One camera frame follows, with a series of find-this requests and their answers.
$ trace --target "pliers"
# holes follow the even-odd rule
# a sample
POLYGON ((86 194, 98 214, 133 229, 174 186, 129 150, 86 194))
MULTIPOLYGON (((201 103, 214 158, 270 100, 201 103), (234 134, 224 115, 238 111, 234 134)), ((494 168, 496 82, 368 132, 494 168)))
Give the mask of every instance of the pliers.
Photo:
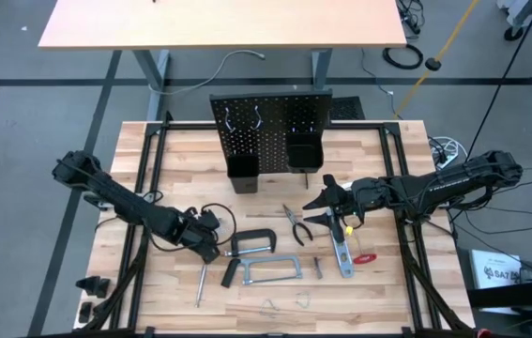
POLYGON ((286 213, 286 217, 288 217, 288 219, 291 221, 291 224, 293 225, 293 236, 295 237, 296 242, 299 243, 300 246, 305 246, 305 244, 303 244, 303 241, 296 234, 297 227, 300 227, 303 230, 305 230, 305 232, 307 233, 307 236, 310 238, 311 241, 313 241, 313 235, 310 229, 308 229, 308 227, 305 226, 305 224, 299 222, 296 219, 295 213, 290 208, 288 208, 286 205, 282 205, 282 207, 284 207, 284 213, 286 213))

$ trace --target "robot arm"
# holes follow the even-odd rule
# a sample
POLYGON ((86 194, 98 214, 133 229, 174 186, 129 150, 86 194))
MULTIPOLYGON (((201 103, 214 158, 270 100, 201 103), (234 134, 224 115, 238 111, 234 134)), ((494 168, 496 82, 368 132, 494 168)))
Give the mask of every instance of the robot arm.
POLYGON ((220 226, 210 210, 197 215, 194 207, 182 212, 161 207, 117 184, 100 168, 99 160, 83 151, 70 151, 58 160, 53 178, 69 188, 93 192, 114 205, 117 216, 125 222, 143 224, 168 242, 182 244, 198 253, 208 264, 220 255, 214 231, 220 226))
POLYGON ((339 220, 356 215, 363 223, 365 213, 379 208, 404 212, 406 220, 417 222, 428 217, 441 204, 449 202, 459 208, 464 195, 486 188, 487 193, 477 203, 491 198, 493 188, 516 185, 522 177, 522 167, 509 153, 490 151, 460 165, 450 166, 427 175, 401 177, 366 177, 358 179, 348 192, 332 175, 324 175, 327 186, 303 209, 330 207, 335 216, 331 222, 325 215, 306 218, 306 222, 330 227, 338 242, 344 241, 339 220))

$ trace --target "wooden workbench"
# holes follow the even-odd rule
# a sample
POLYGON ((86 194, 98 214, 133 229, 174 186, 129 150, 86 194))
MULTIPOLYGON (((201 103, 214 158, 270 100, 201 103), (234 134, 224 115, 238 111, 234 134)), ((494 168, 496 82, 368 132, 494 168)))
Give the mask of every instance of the wooden workbench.
POLYGON ((47 49, 400 47, 394 0, 58 0, 47 49))
MULTIPOLYGON (((421 175, 433 170, 426 130, 421 121, 399 122, 402 128, 404 151, 410 174, 421 175)), ((111 173, 116 181, 133 189, 142 151, 144 122, 126 122, 122 126, 111 173)), ((366 223, 356 230, 366 253, 378 254, 369 264, 356 266, 353 278, 343 279, 332 251, 330 235, 322 225, 307 223, 314 233, 314 241, 299 234, 306 242, 300 247, 292 236, 291 224, 284 215, 282 203, 297 216, 313 215, 302 212, 301 206, 313 200, 323 188, 322 174, 333 174, 339 183, 362 177, 385 174, 382 150, 377 131, 325 131, 323 136, 325 163, 318 174, 309 175, 310 187, 304 186, 304 176, 291 174, 260 175, 259 192, 235 194, 226 176, 226 163, 216 131, 167 131, 165 153, 160 173, 160 190, 165 197, 160 205, 186 209, 218 202, 228 206, 236 215, 238 230, 273 229, 278 235, 275 254, 299 256, 303 279, 267 284, 242 285, 242 268, 236 272, 232 286, 220 286, 229 258, 219 257, 209 265, 200 308, 194 307, 199 273, 203 262, 191 251, 162 253, 150 247, 138 331, 153 326, 157 332, 287 332, 287 333, 396 333, 411 323, 402 259, 399 253, 397 230, 390 210, 368 213, 366 223), (313 269, 313 257, 321 260, 324 274, 318 280, 313 269), (309 292, 307 309, 296 304, 297 293, 309 292), (270 299, 280 308, 268 309, 274 314, 260 315, 262 303, 270 299)), ((152 167, 156 142, 149 156, 152 167)), ((148 188, 150 171, 146 176, 148 188)), ((227 237, 230 217, 219 208, 213 211, 222 219, 220 237, 227 237)), ((101 213, 100 220, 113 217, 101 213)), ((357 224, 356 220, 347 221, 357 224)), ((448 227, 444 212, 437 211, 433 221, 448 227)), ((119 220, 104 224, 95 237, 87 275, 111 278, 114 288, 127 225, 119 220)), ((140 227, 136 239, 140 237, 140 227)), ((430 226, 423 227, 433 283, 448 305, 462 321, 474 325, 455 245, 446 233, 430 226)), ((157 238, 158 244, 171 247, 157 238)), ((358 253, 354 238, 349 238, 350 251, 358 253)), ((257 247, 264 242, 241 242, 241 248, 257 247)), ((220 248, 230 250, 229 245, 220 248)), ((254 253, 248 256, 267 256, 254 253)), ((284 264, 251 267, 251 277, 261 279, 292 274, 293 268, 284 264)), ((126 324, 129 312, 128 289, 120 323, 126 324)), ((419 288, 421 312, 430 327, 426 301, 419 288)), ((82 294, 83 301, 102 300, 82 294)))

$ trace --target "pegboard hook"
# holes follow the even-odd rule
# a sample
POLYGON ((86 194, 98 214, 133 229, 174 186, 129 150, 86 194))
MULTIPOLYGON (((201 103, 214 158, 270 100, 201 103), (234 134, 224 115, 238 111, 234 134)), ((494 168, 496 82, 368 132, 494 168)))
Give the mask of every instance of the pegboard hook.
POLYGON ((255 114, 257 115, 257 117, 259 117, 259 120, 257 121, 257 125, 255 127, 251 127, 251 129, 257 131, 259 129, 259 126, 262 125, 262 116, 259 115, 257 104, 255 104, 255 114))
POLYGON ((236 130, 236 128, 230 127, 230 122, 228 122, 228 115, 230 114, 230 111, 228 110, 228 107, 224 107, 224 109, 226 110, 226 117, 224 118, 224 121, 226 122, 226 127, 228 128, 228 131, 233 132, 236 130))

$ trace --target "black rubber cord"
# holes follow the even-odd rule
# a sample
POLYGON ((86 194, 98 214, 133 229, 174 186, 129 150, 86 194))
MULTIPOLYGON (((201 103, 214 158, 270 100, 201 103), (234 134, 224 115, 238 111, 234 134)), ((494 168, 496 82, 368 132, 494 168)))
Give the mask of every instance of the black rubber cord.
POLYGON ((391 49, 397 49, 397 48, 385 48, 385 50, 382 51, 382 58, 385 59, 385 61, 387 61, 390 65, 395 66, 398 69, 416 69, 420 67, 422 65, 422 62, 424 62, 424 54, 418 49, 418 47, 411 45, 409 43, 405 45, 405 48, 408 50, 414 51, 414 53, 416 53, 416 55, 418 56, 418 62, 416 62, 413 65, 404 65, 404 64, 401 64, 393 60, 390 57, 389 52, 391 49))

